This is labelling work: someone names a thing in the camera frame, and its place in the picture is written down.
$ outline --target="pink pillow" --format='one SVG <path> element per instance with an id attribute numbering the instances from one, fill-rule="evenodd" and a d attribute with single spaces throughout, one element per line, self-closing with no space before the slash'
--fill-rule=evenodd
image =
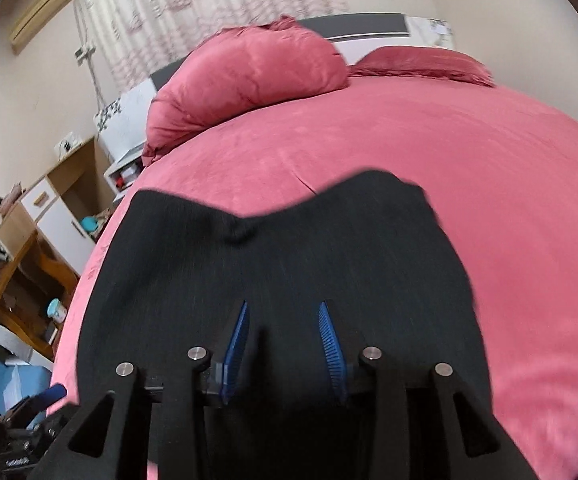
<path id="1" fill-rule="evenodd" d="M 350 71 L 352 76 L 420 76 L 496 86 L 489 69 L 473 57 L 431 46 L 381 46 Z"/>
<path id="2" fill-rule="evenodd" d="M 336 48 L 289 16 L 224 29 L 189 55 L 151 103 L 144 165 L 254 108 L 344 88 L 348 75 Z"/>

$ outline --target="air conditioner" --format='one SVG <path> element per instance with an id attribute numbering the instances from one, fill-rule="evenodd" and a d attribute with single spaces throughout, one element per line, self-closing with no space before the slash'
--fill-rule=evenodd
<path id="1" fill-rule="evenodd" d="M 43 28 L 59 10 L 71 0 L 36 0 L 16 21 L 9 41 L 14 54 L 20 54 L 27 43 Z"/>

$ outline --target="black cloth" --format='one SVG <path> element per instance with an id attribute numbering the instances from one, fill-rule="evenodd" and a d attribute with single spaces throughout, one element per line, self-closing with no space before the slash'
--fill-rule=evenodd
<path id="1" fill-rule="evenodd" d="M 216 478 L 352 478 L 359 421 L 335 407 L 318 328 L 325 298 L 403 363 L 409 386 L 448 362 L 491 407 L 467 274 L 423 190 L 381 171 L 257 218 L 136 193 L 83 321 L 81 401 L 120 362 L 175 373 L 243 299 L 251 328 L 239 388 L 207 417 Z"/>

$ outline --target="curtain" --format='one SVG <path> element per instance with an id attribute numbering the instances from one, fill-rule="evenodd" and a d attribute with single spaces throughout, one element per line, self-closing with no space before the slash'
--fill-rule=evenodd
<path id="1" fill-rule="evenodd" d="M 121 92 L 223 27 L 338 14 L 345 0 L 79 0 Z"/>

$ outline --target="metal screw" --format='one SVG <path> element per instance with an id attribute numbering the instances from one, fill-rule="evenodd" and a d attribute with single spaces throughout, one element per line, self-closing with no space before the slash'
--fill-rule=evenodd
<path id="1" fill-rule="evenodd" d="M 363 355 L 370 361 L 374 361 L 383 356 L 383 351 L 375 346 L 368 346 L 363 350 Z"/>
<path id="2" fill-rule="evenodd" d="M 127 375 L 133 374 L 133 365 L 131 363 L 120 363 L 115 367 L 115 373 L 120 377 L 127 377 Z"/>
<path id="3" fill-rule="evenodd" d="M 193 361 L 204 359 L 205 355 L 207 355 L 207 350 L 205 350 L 201 346 L 194 346 L 193 348 L 189 349 L 189 352 L 187 352 L 187 357 L 189 357 L 189 359 L 192 359 Z"/>
<path id="4" fill-rule="evenodd" d="M 438 375 L 441 375 L 442 377 L 449 377 L 451 374 L 454 373 L 454 369 L 451 368 L 451 365 L 448 365 L 447 363 L 438 363 L 434 368 L 434 370 Z"/>

